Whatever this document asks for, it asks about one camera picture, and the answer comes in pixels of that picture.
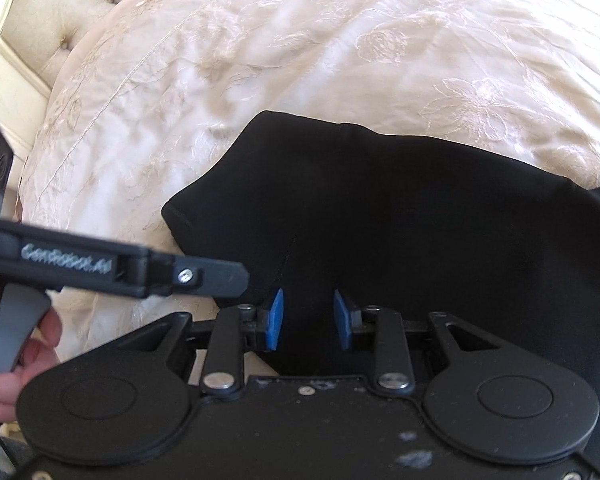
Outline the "person's left hand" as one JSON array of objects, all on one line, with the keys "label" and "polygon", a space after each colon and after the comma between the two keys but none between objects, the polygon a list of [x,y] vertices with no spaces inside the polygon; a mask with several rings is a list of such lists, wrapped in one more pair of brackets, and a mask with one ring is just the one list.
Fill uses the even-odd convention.
[{"label": "person's left hand", "polygon": [[16,403],[24,386],[59,363],[56,348],[61,334],[60,317],[54,308],[50,308],[38,323],[35,334],[24,345],[15,369],[0,374],[0,422],[14,422]]}]

